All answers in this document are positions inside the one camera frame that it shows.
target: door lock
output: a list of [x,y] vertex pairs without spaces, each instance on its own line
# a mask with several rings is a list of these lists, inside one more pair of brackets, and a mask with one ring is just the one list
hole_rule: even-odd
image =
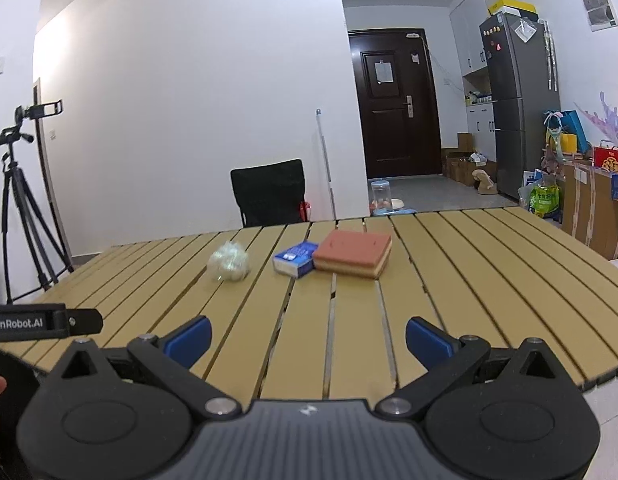
[[409,118],[413,119],[413,97],[411,97],[411,95],[407,95],[407,102],[403,103],[403,105],[407,106],[407,113],[409,114]]

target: tripod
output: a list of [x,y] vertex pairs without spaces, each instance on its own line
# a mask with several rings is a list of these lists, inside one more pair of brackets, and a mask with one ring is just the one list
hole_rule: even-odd
[[[20,139],[26,140],[26,142],[33,142],[34,137],[29,134],[23,134],[20,132],[20,127],[22,126],[22,119],[26,116],[29,118],[39,118],[39,114],[36,115],[36,110],[31,107],[27,110],[23,110],[21,107],[16,109],[16,125],[11,128],[6,128],[0,133],[0,146],[7,144],[9,147],[9,151],[4,154],[2,157],[2,173],[4,174],[4,187],[2,189],[2,259],[4,262],[4,282],[7,289],[7,303],[13,303],[15,300],[19,300],[24,296],[28,296],[29,294],[36,292],[42,288],[44,290],[49,290],[51,288],[51,283],[58,283],[58,276],[65,272],[65,270],[69,270],[69,272],[73,272],[73,266],[71,265],[71,259],[64,250],[64,248],[60,248],[58,243],[55,241],[54,235],[51,233],[51,229],[44,221],[44,217],[42,216],[42,212],[36,203],[36,199],[31,193],[31,188],[26,181],[24,172],[22,168],[19,167],[18,162],[15,159],[13,144]],[[11,294],[11,284],[9,279],[9,256],[7,250],[7,233],[9,231],[9,192],[12,190],[13,198],[15,200],[16,208],[18,213],[20,214],[20,220],[22,222],[22,230],[25,234],[26,244],[28,245],[29,253],[31,254],[31,259],[33,260],[34,266],[38,273],[38,282],[40,283],[40,287],[35,288],[34,290],[30,290],[25,294],[20,295],[19,297],[13,298]],[[44,234],[50,241],[52,247],[57,253],[58,257],[64,264],[64,268],[58,272],[57,274],[54,271],[54,268],[49,260],[49,256],[46,253],[42,240],[40,238],[40,234],[38,232],[38,227],[36,226],[36,222],[32,216],[38,219],[38,223],[42,227]],[[40,258],[46,267],[50,275],[50,279],[44,273],[42,269],[42,265],[40,264]]]

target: red box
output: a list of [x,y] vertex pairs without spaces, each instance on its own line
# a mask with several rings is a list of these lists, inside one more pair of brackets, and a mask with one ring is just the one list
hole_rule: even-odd
[[618,173],[618,150],[609,148],[593,149],[593,165],[610,173]]

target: white cabinet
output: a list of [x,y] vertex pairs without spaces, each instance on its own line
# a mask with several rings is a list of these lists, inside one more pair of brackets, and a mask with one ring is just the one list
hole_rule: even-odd
[[496,0],[463,0],[451,12],[455,46],[463,75],[487,66],[480,26],[489,18],[489,6]]
[[474,136],[474,148],[489,160],[496,161],[496,125],[491,103],[467,107],[469,133]]

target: metal pole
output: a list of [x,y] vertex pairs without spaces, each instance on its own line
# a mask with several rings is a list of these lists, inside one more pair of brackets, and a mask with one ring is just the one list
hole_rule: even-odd
[[323,135],[323,125],[320,120],[320,116],[322,115],[322,111],[318,108],[315,111],[315,120],[318,123],[318,134],[320,135],[320,143],[323,147],[323,159],[324,159],[324,167],[327,169],[327,185],[329,187],[329,198],[331,200],[331,213],[333,214],[333,219],[337,220],[336,217],[336,202],[333,197],[333,184],[331,182],[331,170],[329,169],[329,155],[327,154],[327,143],[324,140]]

